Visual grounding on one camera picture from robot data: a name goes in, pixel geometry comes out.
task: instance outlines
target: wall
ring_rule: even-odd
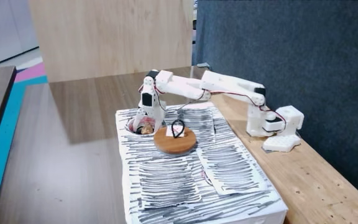
[[[29,2],[50,82],[191,64],[192,0]]]
[[[0,0],[0,61],[37,46],[27,0]]]

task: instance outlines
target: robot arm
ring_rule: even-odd
[[[155,85],[162,93],[172,93],[194,100],[208,100],[211,94],[207,89],[200,88],[201,80],[183,78],[173,75],[172,72],[160,71],[155,78]]]
[[[178,77],[164,70],[152,70],[144,78],[141,93],[135,128],[144,116],[148,116],[155,120],[155,131],[158,130],[165,117],[165,102],[160,101],[159,94],[173,93],[194,100],[208,100],[213,94],[224,93],[250,104],[247,132],[251,136],[272,136],[277,133],[277,136],[265,141],[265,149],[287,151],[300,144],[295,131],[301,128],[303,114],[293,106],[269,110],[265,105],[265,87],[259,83],[210,71],[205,71],[202,79],[198,80]]]

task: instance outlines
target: wooden disc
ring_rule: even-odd
[[[184,137],[174,138],[172,136],[166,136],[166,134],[167,127],[159,129],[154,134],[155,146],[164,153],[179,156],[190,151],[196,144],[196,135],[187,127],[185,127]]]

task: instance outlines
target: paper sheet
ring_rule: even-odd
[[[163,208],[201,200],[185,158],[156,159],[139,167],[141,207]]]
[[[184,127],[182,125],[174,125],[173,126],[173,133],[175,133],[175,136],[177,136],[180,131],[182,131]],[[172,129],[171,128],[167,128],[167,132],[165,133],[166,136],[170,136],[173,137],[173,133],[172,133]],[[178,138],[182,138],[185,137],[185,132],[183,130],[183,132],[178,136]]]
[[[197,115],[197,119],[202,120],[199,123],[194,122],[189,119],[188,113],[177,111],[177,113],[168,114],[165,122],[169,124],[183,114],[182,118],[185,119],[185,123],[188,120],[191,129],[196,133],[198,143],[195,146],[195,150],[199,147],[242,145],[241,141],[226,123],[222,114],[212,103],[188,105],[184,107],[184,110],[192,110],[191,112]],[[139,178],[141,164],[156,159],[170,160],[173,158],[160,153],[156,149],[153,136],[136,135],[127,130],[126,123],[128,119],[134,117],[136,111],[136,109],[130,109],[117,111],[116,113],[127,223],[218,224],[282,212],[287,209],[280,200],[279,194],[251,155],[249,158],[250,163],[261,175],[260,181],[266,184],[266,190],[248,194],[219,195],[214,187],[206,181],[203,175],[203,166],[196,151],[192,151],[181,158],[184,158],[189,165],[193,180],[200,192],[201,201],[153,210],[142,209],[141,183]]]
[[[242,145],[199,147],[197,155],[219,195],[244,194],[267,188]]]

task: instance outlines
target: gray fabric wall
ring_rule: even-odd
[[[196,43],[196,63],[302,111],[303,139],[358,189],[358,2],[199,1]]]

